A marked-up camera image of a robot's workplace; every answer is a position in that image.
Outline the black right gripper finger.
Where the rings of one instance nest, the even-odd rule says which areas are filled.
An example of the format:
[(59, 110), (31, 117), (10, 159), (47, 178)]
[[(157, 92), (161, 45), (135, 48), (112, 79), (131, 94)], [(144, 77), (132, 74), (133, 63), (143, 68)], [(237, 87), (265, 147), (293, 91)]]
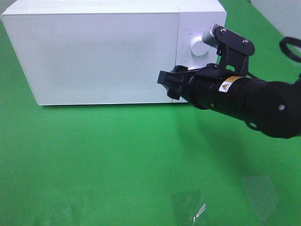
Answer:
[(177, 65), (170, 72), (160, 71), (157, 83), (166, 89), (167, 96), (171, 99), (191, 100), (192, 85), (190, 81), (194, 75), (195, 69), (189, 70), (188, 67)]

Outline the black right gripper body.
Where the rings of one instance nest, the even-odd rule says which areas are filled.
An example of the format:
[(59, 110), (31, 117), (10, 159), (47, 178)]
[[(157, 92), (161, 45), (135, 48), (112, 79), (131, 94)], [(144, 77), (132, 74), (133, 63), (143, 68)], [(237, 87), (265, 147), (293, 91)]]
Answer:
[(215, 47), (221, 59), (185, 74), (183, 98), (199, 109), (252, 111), (254, 82), (247, 73), (254, 44), (217, 24), (205, 32), (205, 43)]

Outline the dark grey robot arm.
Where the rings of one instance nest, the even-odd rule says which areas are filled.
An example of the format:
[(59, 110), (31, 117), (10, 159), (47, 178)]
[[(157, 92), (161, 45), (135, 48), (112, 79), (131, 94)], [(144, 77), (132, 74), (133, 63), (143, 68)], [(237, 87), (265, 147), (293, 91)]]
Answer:
[(168, 97), (242, 120), (270, 137), (300, 136), (300, 81), (268, 82), (252, 75), (248, 63), (255, 52), (253, 43), (223, 26), (212, 25), (202, 40), (217, 49), (220, 62), (199, 69), (177, 65), (170, 72), (161, 71), (158, 83)]

